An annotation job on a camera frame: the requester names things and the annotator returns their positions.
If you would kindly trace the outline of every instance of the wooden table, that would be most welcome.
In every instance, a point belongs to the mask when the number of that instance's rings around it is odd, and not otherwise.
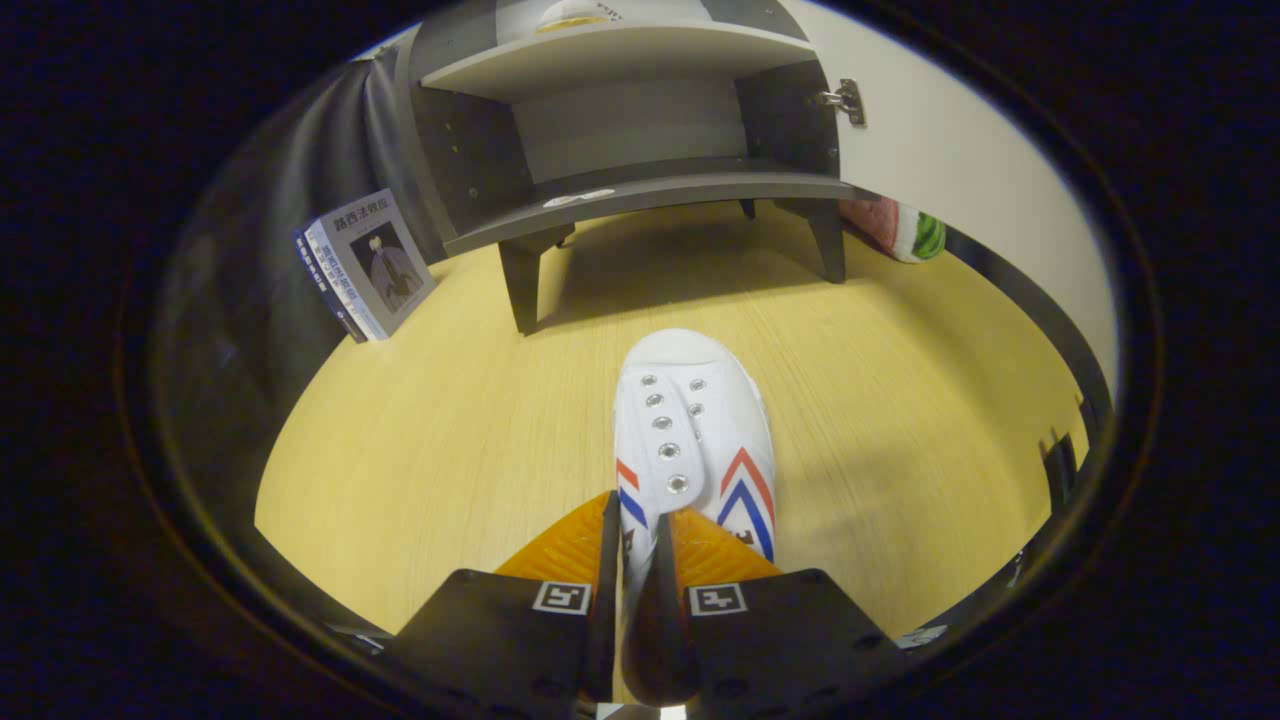
[[[511,323],[498,249],[380,343],[333,352],[276,439],[256,525],[317,585],[397,632],[457,568],[493,570],[613,484],[626,351],[707,333],[758,382],[786,571],[822,568],[891,637],[988,579],[1050,512],[1039,443],[1087,452],[1080,391],[1039,329],[943,254],[846,236],[820,279],[809,228],[762,202],[580,223],[544,258],[540,331]]]

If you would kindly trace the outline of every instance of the door hinge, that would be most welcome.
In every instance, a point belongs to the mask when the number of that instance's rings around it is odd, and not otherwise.
[[[858,82],[842,78],[840,90],[835,92],[819,92],[819,105],[829,105],[849,115],[849,123],[855,128],[867,127],[867,109],[863,108],[863,95],[858,92]]]

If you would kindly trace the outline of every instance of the shelf board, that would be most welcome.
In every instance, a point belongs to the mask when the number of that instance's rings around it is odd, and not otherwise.
[[[513,104],[614,81],[690,74],[733,79],[814,59],[809,42],[733,23],[620,20],[499,45],[445,65],[420,85]]]
[[[600,190],[613,192],[547,206],[557,197]],[[557,225],[667,205],[782,197],[847,200],[852,192],[852,186],[838,178],[796,172],[771,160],[696,158],[637,163],[539,183],[530,202],[445,242],[444,250],[457,255]]]

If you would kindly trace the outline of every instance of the red and blue chevron stripe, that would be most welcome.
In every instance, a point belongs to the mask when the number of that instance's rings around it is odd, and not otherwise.
[[[733,491],[728,495],[728,501],[721,507],[719,516],[716,519],[717,525],[724,525],[724,520],[728,519],[728,514],[733,511],[737,503],[742,503],[746,510],[746,516],[751,520],[751,527],[755,529],[755,536],[760,538],[760,548],[764,551],[764,559],[773,562],[773,534],[769,532],[769,527],[777,523],[773,515],[773,495],[769,492],[769,486],[765,484],[764,477],[760,470],[755,466],[751,456],[748,455],[746,448],[740,448],[737,455],[733,456],[733,461],[728,465],[728,471],[724,473],[724,478],[721,480],[721,497],[724,497],[728,486],[733,482],[733,477],[737,474],[737,469],[744,468],[748,477],[751,478],[751,483],[755,486],[756,492],[760,495],[760,500],[764,502],[764,509],[769,512],[769,521],[764,521],[764,516],[760,514],[760,509],[755,503],[755,498],[751,496],[751,491],[746,484],[746,480],[739,480],[733,486]]]
[[[639,491],[640,480],[639,478],[636,478],[636,474],[631,471],[631,468],[623,465],[622,460],[618,460],[617,462],[618,462],[617,466],[618,475],[623,480],[626,480],[631,487]],[[618,501],[622,503],[622,509],[630,512],[631,516],[640,523],[640,527],[643,527],[646,530],[649,529],[649,521],[644,516],[644,507],[640,507],[640,503],[636,502],[634,497],[627,495],[627,492],[622,487],[622,483],[618,483]]]

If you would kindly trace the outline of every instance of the orange gripper pad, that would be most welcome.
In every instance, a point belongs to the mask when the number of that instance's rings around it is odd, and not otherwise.
[[[530,580],[590,583],[600,575],[600,534],[609,493],[602,493],[561,518],[495,570]]]
[[[689,507],[671,514],[671,539],[681,606],[685,588],[690,585],[739,583],[782,574],[732,533]]]

